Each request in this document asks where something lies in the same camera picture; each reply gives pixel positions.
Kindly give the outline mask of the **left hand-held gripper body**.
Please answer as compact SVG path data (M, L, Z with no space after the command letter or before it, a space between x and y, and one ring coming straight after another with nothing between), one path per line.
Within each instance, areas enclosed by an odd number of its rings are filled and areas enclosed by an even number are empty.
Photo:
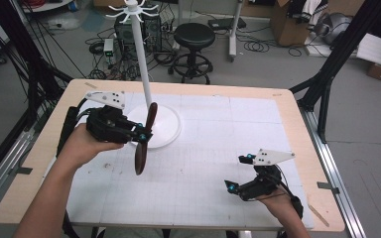
M102 107L90 108L86 119L86 129L95 139L117 144L126 144L133 140L136 136L136 123L129 121L123 114L123 91L89 91L85 98L102 104Z

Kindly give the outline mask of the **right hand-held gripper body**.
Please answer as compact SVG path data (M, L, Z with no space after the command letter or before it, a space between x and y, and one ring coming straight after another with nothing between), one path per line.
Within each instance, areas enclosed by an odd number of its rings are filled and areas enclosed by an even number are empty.
M293 159L295 154L293 152L260 149L254 156L254 164L251 166L256 172L256 177L242 184L243 191L238 194L244 201L260 195L269 195L276 190L282 181L278 164Z

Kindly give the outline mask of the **brown wooden spoon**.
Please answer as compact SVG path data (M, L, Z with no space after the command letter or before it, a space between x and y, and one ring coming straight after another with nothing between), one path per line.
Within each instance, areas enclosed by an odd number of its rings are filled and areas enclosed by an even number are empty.
M147 120L145 124L144 131L152 132L152 127L156 119L158 111L158 105L156 102L150 104L147 114ZM148 151L148 143L138 143L135 151L135 173L140 175L146 164Z

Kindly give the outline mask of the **white hook rack stand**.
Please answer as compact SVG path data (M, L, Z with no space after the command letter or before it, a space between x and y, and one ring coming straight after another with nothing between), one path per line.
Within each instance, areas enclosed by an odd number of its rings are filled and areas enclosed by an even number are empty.
M154 14L151 14L150 10L156 9L156 6L151 9L144 7L145 0L142 0L141 3L139 3L138 0L124 0L124 2L126 4L124 8L115 8L110 6L110 9L116 11L116 14L109 15L109 18L123 16L124 19L122 20L122 23L126 23L128 20L131 21L141 81L143 83L145 103L132 109L128 116L131 119L144 122L147 117L148 110L150 109L150 105L153 103L153 99L142 37L141 24L143 23L143 20L141 19L141 16L145 15L154 17ZM182 122L179 114L168 106L159 105L155 123L152 127L153 137L149 141L149 148L158 149L171 144L178 138L181 129Z

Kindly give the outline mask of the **person's left hand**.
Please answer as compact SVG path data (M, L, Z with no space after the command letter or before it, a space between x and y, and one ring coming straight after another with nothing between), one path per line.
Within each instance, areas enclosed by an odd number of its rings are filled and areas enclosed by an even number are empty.
M56 165L67 170L77 170L90 162L99 153L118 150L123 144L112 142L99 142L87 130L84 123L73 130L65 142Z

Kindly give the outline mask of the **person's right hand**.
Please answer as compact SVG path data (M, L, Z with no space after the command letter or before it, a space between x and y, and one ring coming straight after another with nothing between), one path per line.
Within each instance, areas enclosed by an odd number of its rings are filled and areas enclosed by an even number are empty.
M300 217L286 192L277 189L269 195L258 196L257 200L263 203L284 227L300 222Z

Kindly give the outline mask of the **white grid mat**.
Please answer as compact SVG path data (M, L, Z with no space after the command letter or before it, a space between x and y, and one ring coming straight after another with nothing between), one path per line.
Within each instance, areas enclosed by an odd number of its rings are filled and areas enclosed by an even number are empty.
M182 130L171 144L150 149L141 175L135 147L99 154L75 174L67 212L76 224L276 229L266 207L231 194L226 182L255 178L241 155L291 149L273 99L156 94L179 113Z

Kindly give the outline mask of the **thin wooden stick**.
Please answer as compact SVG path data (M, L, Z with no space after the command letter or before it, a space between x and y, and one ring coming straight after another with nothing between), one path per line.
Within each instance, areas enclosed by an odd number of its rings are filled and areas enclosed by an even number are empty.
M311 212L320 220L320 222L325 227L329 227L329 223L326 221L326 219L311 204L308 203L308 206Z

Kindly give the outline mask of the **small grey electronic box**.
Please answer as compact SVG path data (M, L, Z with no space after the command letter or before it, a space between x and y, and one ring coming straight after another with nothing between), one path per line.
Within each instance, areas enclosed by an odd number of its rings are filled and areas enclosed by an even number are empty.
M112 39L104 40L103 52L107 57L114 56L114 41Z

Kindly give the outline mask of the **black round stool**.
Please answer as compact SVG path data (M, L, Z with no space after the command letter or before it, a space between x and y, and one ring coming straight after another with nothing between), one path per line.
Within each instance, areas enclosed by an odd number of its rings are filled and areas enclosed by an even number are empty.
M185 23L176 28L174 40L189 52L175 57L168 68L168 74L176 72L182 77L182 82L187 79L204 77L205 83L210 84L207 74L213 71L213 65L200 52L214 43L214 31L201 23Z

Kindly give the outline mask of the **black flat device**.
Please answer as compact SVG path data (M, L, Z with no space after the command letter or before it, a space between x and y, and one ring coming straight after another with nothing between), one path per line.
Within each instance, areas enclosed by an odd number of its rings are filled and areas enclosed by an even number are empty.
M207 25L213 31L219 30L231 30L233 27L233 18L224 18L224 19L212 19L207 21Z

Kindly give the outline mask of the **clothes in cardboard box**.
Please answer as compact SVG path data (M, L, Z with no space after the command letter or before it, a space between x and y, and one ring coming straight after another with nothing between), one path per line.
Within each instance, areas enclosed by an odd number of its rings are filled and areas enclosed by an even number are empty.
M293 19L308 22L313 16L317 16L328 6L328 0L291 0L288 8L288 16Z

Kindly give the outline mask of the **white foam sheet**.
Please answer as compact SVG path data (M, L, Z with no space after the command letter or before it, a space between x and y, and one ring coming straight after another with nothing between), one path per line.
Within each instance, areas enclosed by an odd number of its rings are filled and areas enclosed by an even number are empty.
M366 34L358 45L356 56L381 65L381 38Z

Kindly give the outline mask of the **aluminium rail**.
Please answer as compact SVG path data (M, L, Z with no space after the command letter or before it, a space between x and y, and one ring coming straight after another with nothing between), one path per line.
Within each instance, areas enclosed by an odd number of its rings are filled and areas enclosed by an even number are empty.
M349 233L350 238L367 238L363 226L356 213L353 203L349 197L339 169L331 153L330 147L318 133L318 119L314 112L308 112L301 109L301 115L305 121L311 139L317 151L318 159L321 163L325 177L327 179L326 186L330 189L339 213L345 224L345 229Z
M9 150L4 153L3 160L0 162L0 188L20 160L28 154L28 148L34 139L34 132L22 131L15 141L10 143Z

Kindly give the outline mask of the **black metal frame stand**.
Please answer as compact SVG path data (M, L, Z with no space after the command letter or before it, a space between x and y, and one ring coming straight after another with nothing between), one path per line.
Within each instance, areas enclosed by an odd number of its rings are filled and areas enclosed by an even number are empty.
M13 52L1 38L0 47L9 57L20 78L28 84L28 107L0 145L1 164L15 139L25 129L32 128L38 120L37 112L42 103L61 98L64 90L58 84L57 78L63 82L71 82L72 77L44 59L10 0L0 0L0 26L23 62L14 58Z
M307 112L313 112L315 105L320 101L317 134L325 144L328 104L333 80L380 16L381 0L365 0L320 70L310 79L290 88L292 93L306 90L297 103Z

